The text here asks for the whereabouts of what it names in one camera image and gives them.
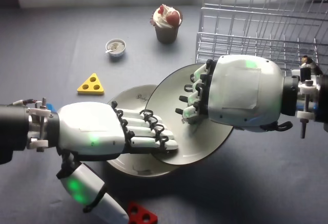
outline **dish drying rack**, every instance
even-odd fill
[[[327,0],[203,0],[196,63],[221,55],[271,59],[291,75],[304,55],[328,71]]]

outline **cupcake wrapper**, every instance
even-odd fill
[[[158,41],[160,41],[163,44],[171,44],[176,40],[176,37],[178,35],[179,27],[181,26],[182,21],[183,21],[182,12],[180,10],[176,9],[176,8],[174,8],[174,9],[179,12],[180,19],[181,19],[180,25],[175,27],[175,28],[160,28],[156,24],[156,22],[154,22],[154,20],[153,20],[153,15],[154,15],[155,11],[152,13],[152,17],[150,19],[150,24],[155,27],[156,36],[157,36]]]

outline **cupcake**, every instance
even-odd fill
[[[161,5],[154,11],[150,22],[155,27],[158,41],[163,44],[171,44],[178,35],[182,23],[182,13],[173,7]]]

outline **robotic hand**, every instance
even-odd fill
[[[290,121],[278,124],[280,114],[297,116],[305,137],[310,119],[328,123],[328,76],[307,56],[293,76],[283,76],[272,61],[248,55],[221,56],[208,60],[184,87],[180,96],[188,103],[176,109],[188,123],[203,117],[220,124],[253,132],[286,131]]]
[[[15,150],[56,147],[63,163],[57,178],[67,192],[107,223],[127,224],[123,208],[107,193],[105,183],[80,161],[103,161],[122,153],[150,153],[178,148],[172,132],[151,110],[116,109],[101,103],[75,103],[58,113],[38,108],[26,100],[0,106],[0,164],[9,162]]]

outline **whipped cream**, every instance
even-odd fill
[[[166,17],[170,14],[172,14],[172,12],[176,11],[179,14],[180,17],[180,21],[179,21],[179,25],[181,24],[181,16],[179,11],[173,9],[172,7],[163,5],[164,8],[164,12],[163,14],[158,13],[160,8],[158,8],[153,15],[153,20],[154,22],[157,24],[157,26],[159,26],[160,28],[173,28],[172,25],[168,24],[168,22],[166,21]]]

